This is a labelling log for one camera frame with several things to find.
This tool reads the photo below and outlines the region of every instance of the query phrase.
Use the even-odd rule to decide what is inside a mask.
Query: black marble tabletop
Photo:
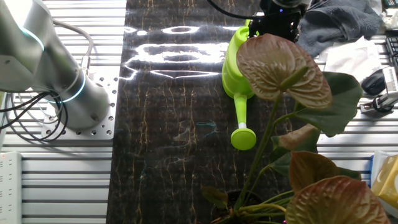
[[[259,10],[258,0],[215,2],[237,14]],[[221,68],[243,23],[206,0],[127,1],[108,224],[210,223],[212,206],[200,186],[241,189],[256,150],[231,145],[238,124]],[[257,134],[257,145],[272,105],[248,100],[248,127]],[[277,115],[293,107],[285,98]],[[300,125],[288,121],[276,133]],[[255,192],[266,199],[288,189],[286,178],[269,171]]]

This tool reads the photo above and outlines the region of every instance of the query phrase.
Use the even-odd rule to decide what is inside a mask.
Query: yellow box
[[[398,209],[398,155],[386,159],[371,190],[375,196]]]

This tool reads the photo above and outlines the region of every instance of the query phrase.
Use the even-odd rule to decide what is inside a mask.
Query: white paper
[[[381,68],[376,45],[364,37],[355,43],[336,43],[324,50],[319,55],[319,60],[326,62],[326,72],[347,73],[359,82]]]
[[[387,30],[398,29],[398,11],[396,11],[392,17],[387,17],[387,14],[383,12],[381,18]]]

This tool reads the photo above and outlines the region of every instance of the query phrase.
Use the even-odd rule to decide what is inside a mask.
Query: mounting plate
[[[109,97],[109,111],[105,116],[104,120],[97,124],[96,126],[85,129],[85,130],[71,130],[69,128],[65,129],[65,134],[59,137],[59,140],[108,140],[113,138],[114,134],[114,119],[116,114],[116,103],[118,100],[118,86],[119,86],[119,74],[117,75],[101,75],[96,73],[89,74],[89,77],[94,80],[94,82],[101,84]],[[47,107],[47,113],[55,115],[55,110],[51,105]],[[45,122],[49,122],[50,116],[45,116]],[[42,129],[42,135],[46,136],[48,133],[55,129],[56,123],[44,124]],[[54,136],[57,136],[62,128],[59,128]]]

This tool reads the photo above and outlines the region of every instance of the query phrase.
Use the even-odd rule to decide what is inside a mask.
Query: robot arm
[[[74,130],[95,126],[107,115],[108,94],[62,44],[42,0],[0,0],[0,34],[1,91],[58,93],[72,115],[68,128]],[[51,97],[46,100],[58,110]]]
[[[249,24],[249,36],[273,34],[296,42],[299,37],[299,22],[311,0],[261,0],[264,12],[260,19]]]
[[[4,0],[0,0],[0,34],[0,90],[24,91],[33,85],[44,46],[18,26]]]

